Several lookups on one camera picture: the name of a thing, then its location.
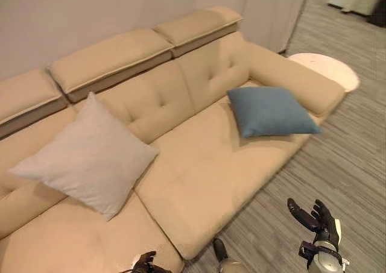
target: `tufted button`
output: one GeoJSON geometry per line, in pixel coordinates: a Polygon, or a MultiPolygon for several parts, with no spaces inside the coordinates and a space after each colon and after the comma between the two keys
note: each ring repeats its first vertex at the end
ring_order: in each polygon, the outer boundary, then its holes
{"type": "Polygon", "coordinates": [[[212,80],[213,78],[215,78],[215,75],[212,71],[209,71],[209,76],[208,76],[208,80],[212,80]]]}

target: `white wall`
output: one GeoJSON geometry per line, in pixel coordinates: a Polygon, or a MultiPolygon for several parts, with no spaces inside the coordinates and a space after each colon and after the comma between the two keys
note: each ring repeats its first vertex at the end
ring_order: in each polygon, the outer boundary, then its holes
{"type": "Polygon", "coordinates": [[[208,5],[244,13],[242,32],[285,49],[303,0],[0,0],[0,79],[97,41],[208,5]]]}

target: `sofa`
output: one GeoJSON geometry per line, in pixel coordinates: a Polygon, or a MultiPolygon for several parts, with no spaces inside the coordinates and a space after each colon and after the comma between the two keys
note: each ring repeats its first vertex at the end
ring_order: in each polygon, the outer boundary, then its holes
{"type": "Polygon", "coordinates": [[[284,87],[320,124],[343,88],[245,41],[241,21],[203,8],[0,81],[0,272],[116,273],[151,250],[181,272],[304,145],[308,134],[241,138],[227,90],[284,87]],[[90,91],[160,150],[109,222],[8,172],[71,123],[90,91]]]}

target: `pillow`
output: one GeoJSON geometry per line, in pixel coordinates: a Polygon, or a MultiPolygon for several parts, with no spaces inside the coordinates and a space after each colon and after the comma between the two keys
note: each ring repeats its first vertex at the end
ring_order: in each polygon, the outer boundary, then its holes
{"type": "Polygon", "coordinates": [[[241,87],[227,92],[242,137],[321,133],[291,92],[278,87],[241,87]]]}
{"type": "Polygon", "coordinates": [[[90,92],[73,123],[9,171],[84,202],[108,221],[158,153],[129,132],[90,92]]]}

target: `gray carpet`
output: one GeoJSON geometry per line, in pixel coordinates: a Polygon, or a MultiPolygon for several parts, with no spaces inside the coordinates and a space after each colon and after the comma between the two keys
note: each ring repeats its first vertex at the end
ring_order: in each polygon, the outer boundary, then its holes
{"type": "MultiPolygon", "coordinates": [[[[306,272],[297,255],[314,235],[286,208],[293,197],[310,210],[323,200],[342,222],[341,253],[347,272],[386,268],[386,31],[359,16],[341,14],[327,0],[307,0],[288,55],[315,52],[350,65],[361,79],[305,147],[219,234],[229,254],[255,272],[306,272]]],[[[209,246],[185,273],[215,272],[209,246]]]]}

